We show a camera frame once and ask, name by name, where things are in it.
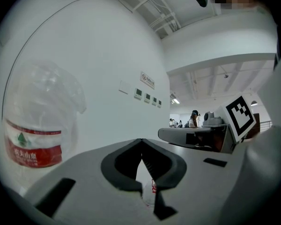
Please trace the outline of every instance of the black slot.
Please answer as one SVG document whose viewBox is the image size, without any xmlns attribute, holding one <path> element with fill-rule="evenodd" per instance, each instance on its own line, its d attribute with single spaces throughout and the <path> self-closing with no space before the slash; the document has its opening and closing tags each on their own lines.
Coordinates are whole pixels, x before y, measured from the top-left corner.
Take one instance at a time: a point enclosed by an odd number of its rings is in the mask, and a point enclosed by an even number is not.
<svg viewBox="0 0 281 225">
<path fill-rule="evenodd" d="M 163 220 L 177 213 L 166 206 L 160 191 L 176 187 L 183 178 L 186 162 L 180 156 L 147 139 L 137 139 L 107 155 L 101 163 L 102 174 L 117 189 L 142 192 L 141 183 L 135 180 L 141 159 L 156 183 L 155 215 Z"/>
<path fill-rule="evenodd" d="M 213 159 L 213 158 L 206 158 L 203 162 L 210 163 L 212 165 L 220 166 L 220 167 L 225 167 L 227 162 Z"/>
<path fill-rule="evenodd" d="M 63 178 L 35 207 L 45 215 L 52 217 L 74 184 L 74 180 Z"/>
</svg>

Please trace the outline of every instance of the bottle label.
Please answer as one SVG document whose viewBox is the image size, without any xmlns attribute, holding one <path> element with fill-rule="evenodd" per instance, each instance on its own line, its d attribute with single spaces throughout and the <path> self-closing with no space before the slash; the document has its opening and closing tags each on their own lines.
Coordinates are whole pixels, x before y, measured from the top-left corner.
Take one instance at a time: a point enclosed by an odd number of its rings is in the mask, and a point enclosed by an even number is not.
<svg viewBox="0 0 281 225">
<path fill-rule="evenodd" d="M 34 168 L 49 167 L 62 161 L 61 131 L 37 131 L 5 122 L 5 146 L 16 163 Z"/>
<path fill-rule="evenodd" d="M 156 184 L 154 182 L 154 180 L 152 179 L 152 193 L 156 193 Z"/>
</svg>

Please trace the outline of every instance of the railing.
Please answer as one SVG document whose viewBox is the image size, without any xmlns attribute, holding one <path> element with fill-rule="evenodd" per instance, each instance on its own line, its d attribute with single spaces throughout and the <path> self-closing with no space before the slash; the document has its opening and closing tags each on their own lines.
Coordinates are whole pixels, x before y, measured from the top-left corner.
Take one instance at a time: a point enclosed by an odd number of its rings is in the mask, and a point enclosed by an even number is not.
<svg viewBox="0 0 281 225">
<path fill-rule="evenodd" d="M 272 121 L 266 121 L 260 123 L 260 132 L 267 131 L 272 126 Z"/>
</svg>

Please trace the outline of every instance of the ceiling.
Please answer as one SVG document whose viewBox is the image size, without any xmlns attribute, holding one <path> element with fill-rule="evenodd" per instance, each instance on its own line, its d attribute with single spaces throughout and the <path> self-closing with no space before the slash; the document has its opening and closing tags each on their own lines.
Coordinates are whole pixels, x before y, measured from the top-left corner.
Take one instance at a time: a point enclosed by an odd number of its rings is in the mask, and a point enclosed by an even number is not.
<svg viewBox="0 0 281 225">
<path fill-rule="evenodd" d="M 119 0 L 130 11 L 139 13 L 162 39 L 175 31 L 199 20 L 230 13 L 261 12 L 258 8 L 223 9 L 209 1 L 201 7 L 196 0 Z M 250 61 L 222 66 L 190 70 L 171 75 L 172 98 L 180 105 L 190 101 L 233 96 L 239 92 L 254 93 L 273 71 L 274 61 Z"/>
<path fill-rule="evenodd" d="M 256 9 L 222 9 L 209 2 L 201 7 L 196 0 L 120 0 L 132 12 L 137 11 L 160 38 L 182 27 L 212 16 L 227 13 L 253 12 Z"/>
<path fill-rule="evenodd" d="M 273 60 L 232 63 L 169 76 L 180 105 L 191 101 L 255 93 L 272 74 Z"/>
</svg>

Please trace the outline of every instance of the red label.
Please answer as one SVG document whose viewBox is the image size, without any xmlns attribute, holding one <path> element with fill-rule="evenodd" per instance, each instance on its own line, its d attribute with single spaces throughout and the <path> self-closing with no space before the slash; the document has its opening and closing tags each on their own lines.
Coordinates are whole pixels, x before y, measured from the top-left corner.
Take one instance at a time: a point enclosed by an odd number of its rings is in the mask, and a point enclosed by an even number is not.
<svg viewBox="0 0 281 225">
<path fill-rule="evenodd" d="M 156 193 L 156 184 L 154 183 L 153 179 L 152 179 L 152 193 Z"/>
<path fill-rule="evenodd" d="M 14 145 L 8 137 L 5 144 L 9 157 L 26 167 L 50 167 L 62 161 L 60 145 L 45 149 L 24 149 Z"/>
<path fill-rule="evenodd" d="M 10 126 L 12 126 L 13 128 L 25 132 L 25 133 L 31 133 L 31 134 L 37 134 L 37 135 L 55 135 L 55 134 L 61 134 L 61 131 L 50 131 L 50 132 L 44 132 L 44 131 L 37 131 L 37 130 L 31 130 L 31 129 L 27 129 L 21 126 L 18 126 L 14 123 L 12 123 L 9 120 L 6 120 L 6 123 Z"/>
</svg>

